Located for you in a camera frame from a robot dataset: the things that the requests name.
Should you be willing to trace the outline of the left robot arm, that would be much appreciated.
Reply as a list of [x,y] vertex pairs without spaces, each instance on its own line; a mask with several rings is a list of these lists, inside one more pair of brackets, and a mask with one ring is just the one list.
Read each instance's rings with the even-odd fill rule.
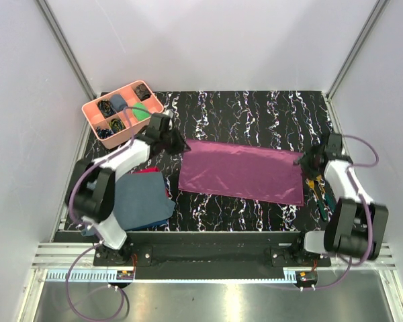
[[174,125],[171,110],[152,113],[139,131],[133,127],[129,130],[130,139],[115,151],[94,160],[77,161],[65,197],[71,221],[92,231],[99,238],[98,246],[108,250],[108,258],[118,266],[130,261],[132,250],[113,212],[116,182],[161,152],[176,155],[190,151]]

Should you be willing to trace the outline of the purple satin napkin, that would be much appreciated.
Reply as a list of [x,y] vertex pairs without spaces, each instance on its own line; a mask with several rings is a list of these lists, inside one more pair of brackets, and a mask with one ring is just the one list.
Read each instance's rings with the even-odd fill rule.
[[269,203],[304,204],[301,154],[287,150],[188,140],[178,187],[182,191],[253,199]]

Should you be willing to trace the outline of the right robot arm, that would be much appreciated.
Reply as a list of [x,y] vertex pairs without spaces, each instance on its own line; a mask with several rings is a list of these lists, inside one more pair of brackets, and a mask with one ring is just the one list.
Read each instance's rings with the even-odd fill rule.
[[294,162],[307,180],[328,184],[335,197],[319,206],[332,211],[325,229],[302,232],[292,244],[290,253],[297,265],[306,266],[329,254],[350,266],[360,266],[379,256],[389,211],[369,196],[355,172],[356,168],[377,166],[379,155],[375,153],[371,163],[354,162],[345,152],[345,138],[343,134],[327,133]]

